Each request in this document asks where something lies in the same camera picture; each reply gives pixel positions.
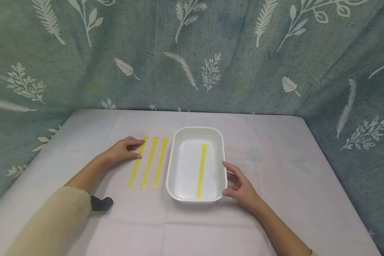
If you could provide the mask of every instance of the left hand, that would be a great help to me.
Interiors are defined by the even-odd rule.
[[[141,159],[141,154],[129,152],[129,150],[135,150],[144,143],[145,140],[137,140],[136,138],[129,136],[123,140],[119,140],[101,155],[107,159],[109,164],[114,164],[124,159]]]

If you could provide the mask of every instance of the white plastic tray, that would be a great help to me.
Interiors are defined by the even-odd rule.
[[[203,145],[207,146],[201,171]],[[210,203],[219,200],[228,186],[222,161],[225,161],[225,148],[218,130],[210,127],[179,129],[174,135],[168,165],[168,193],[182,202]]]

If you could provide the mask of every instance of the white tablecloth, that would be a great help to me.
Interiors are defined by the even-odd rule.
[[[133,188],[134,162],[111,169],[95,195],[114,199],[71,239],[68,255],[276,255],[256,219],[223,197],[210,205],[174,201],[165,188],[173,135],[186,126],[214,127],[226,160],[241,168],[260,196],[320,256],[379,256],[375,244],[322,154],[296,116],[128,110],[78,110],[0,200],[0,256],[45,200],[97,154],[132,135],[169,137],[158,189],[160,145],[146,189],[141,183],[152,143]]]

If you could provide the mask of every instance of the green patterned fabric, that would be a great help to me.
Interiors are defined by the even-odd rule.
[[[384,255],[384,0],[0,0],[0,197],[77,108],[302,116]]]

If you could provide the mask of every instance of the yellow cable tie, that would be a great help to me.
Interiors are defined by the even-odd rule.
[[[166,149],[166,145],[168,143],[168,140],[169,140],[169,138],[164,138],[164,140],[162,142],[161,155],[159,157],[158,167],[156,169],[153,189],[156,189],[158,187],[159,175],[161,173],[162,162],[164,161],[165,149]]]
[[[159,141],[159,138],[154,137],[154,143],[152,144],[151,153],[149,154],[148,164],[146,165],[144,180],[142,181],[141,189],[145,189],[145,187],[146,187],[146,182],[148,181],[149,169],[151,169],[152,160],[154,159],[155,148],[156,148],[158,141]]]
[[[198,200],[201,199],[201,194],[202,194],[203,170],[205,169],[205,158],[206,158],[207,148],[208,148],[207,144],[202,144],[201,167],[199,169],[198,191],[196,193],[196,199]]]
[[[139,151],[139,154],[141,154],[141,155],[144,152],[144,148],[145,148],[146,142],[148,141],[148,137],[144,136],[143,140],[145,140],[145,142],[143,143],[143,145],[141,146],[140,151]],[[132,188],[132,184],[134,183],[135,175],[137,173],[138,166],[140,165],[140,161],[141,161],[141,159],[135,160],[135,165],[134,165],[134,168],[132,169],[131,177],[129,178],[129,181],[128,181],[128,188]]]

